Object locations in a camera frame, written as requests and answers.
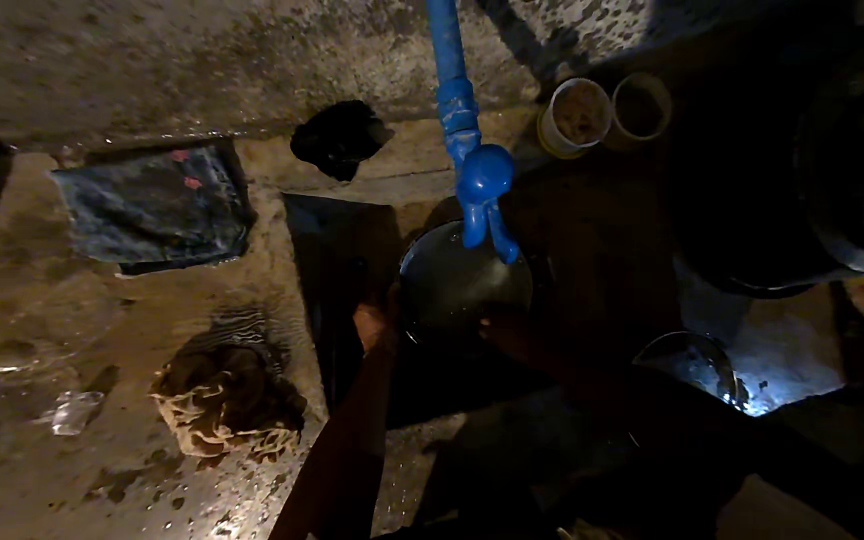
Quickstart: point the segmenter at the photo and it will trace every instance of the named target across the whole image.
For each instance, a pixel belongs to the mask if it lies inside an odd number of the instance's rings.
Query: wet concrete
[[[0,537],[267,532],[327,417],[278,194],[250,193],[261,217],[248,256],[120,279],[114,265],[71,251],[68,216],[45,176],[55,167],[48,155],[17,155],[0,198],[0,342],[16,329],[10,320],[17,313],[48,302],[55,290],[70,297],[99,291],[121,313],[108,329],[89,328],[95,339],[82,350],[37,366],[29,383],[0,380]],[[69,283],[89,287],[64,288]],[[197,460],[179,453],[146,393],[156,370],[209,326],[210,313],[238,303],[264,307],[270,339],[287,349],[286,378],[308,402],[302,445],[275,464],[234,455],[196,472]],[[66,326],[83,323],[43,313],[37,328],[44,340],[71,336]],[[37,419],[70,387],[102,387],[106,398],[82,434],[57,437]]]
[[[596,61],[770,2],[460,3],[485,109],[532,102]],[[338,101],[387,121],[435,117],[421,0],[0,0],[0,138],[101,147],[285,133]]]

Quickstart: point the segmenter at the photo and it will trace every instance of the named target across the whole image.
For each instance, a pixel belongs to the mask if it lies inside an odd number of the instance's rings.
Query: human hand
[[[352,314],[352,322],[355,323],[355,331],[362,341],[362,349],[366,354],[377,345],[395,347],[396,317],[399,313],[397,298],[398,289],[393,285],[389,289],[384,309],[366,301],[356,306],[355,313]]]
[[[507,357],[526,364],[538,345],[525,312],[520,310],[492,309],[479,321],[479,336]]]

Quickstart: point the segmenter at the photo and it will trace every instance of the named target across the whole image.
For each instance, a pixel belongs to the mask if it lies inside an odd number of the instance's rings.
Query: blue pipe
[[[479,105],[466,76],[455,0],[426,0],[425,6],[438,75],[438,122],[445,151],[455,163],[455,193],[464,215],[462,244],[474,248],[491,232],[499,258],[512,264],[519,257],[519,244],[510,237],[498,208],[498,197],[512,186],[512,156],[497,144],[482,144]]]

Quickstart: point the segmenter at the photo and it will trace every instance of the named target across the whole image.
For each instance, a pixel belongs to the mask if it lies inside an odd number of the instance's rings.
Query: crumpled cloth
[[[150,396],[188,456],[245,449],[258,462],[276,461],[300,441],[294,389],[249,347],[177,354],[158,372]]]

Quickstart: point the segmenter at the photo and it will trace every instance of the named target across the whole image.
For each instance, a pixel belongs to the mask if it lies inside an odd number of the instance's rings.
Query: plastic wrapper
[[[78,436],[89,423],[92,412],[102,404],[102,392],[62,392],[55,399],[58,407],[52,417],[52,434]]]

